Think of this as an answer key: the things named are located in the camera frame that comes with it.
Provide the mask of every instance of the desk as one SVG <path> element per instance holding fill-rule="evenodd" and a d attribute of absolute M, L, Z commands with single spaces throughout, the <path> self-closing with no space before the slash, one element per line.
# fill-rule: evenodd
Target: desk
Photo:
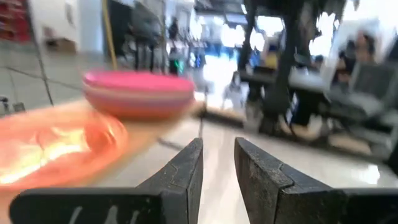
<path fill-rule="evenodd" d="M 92 110 L 91 106 L 85 101 L 76 101 L 71 103 L 66 103 L 62 105 L 55 106 L 57 110 L 62 110 L 63 108 L 81 108 L 82 110 Z M 158 138 L 165 133 L 173 130 L 173 128 L 179 123 L 179 121 L 190 115 L 198 112 L 202 109 L 203 103 L 194 103 L 181 115 L 176 116 L 174 119 L 158 122 L 143 122 L 143 121 L 123 121 L 128 133 L 129 133 L 129 147 L 127 153 L 122 156 L 118 161 L 111 164 L 106 170 L 96 174 L 90 179 L 86 179 L 76 185 L 71 185 L 67 187 L 82 187 L 87 185 L 101 185 L 101 181 L 104 179 L 112 179 L 115 172 L 122 169 L 124 166 L 128 165 L 132 158 L 138 153 L 144 151 L 149 146 L 158 140 Z M 0 223 L 8 224 L 8 206 L 11 200 L 19 192 L 1 192 L 0 193 Z"/>

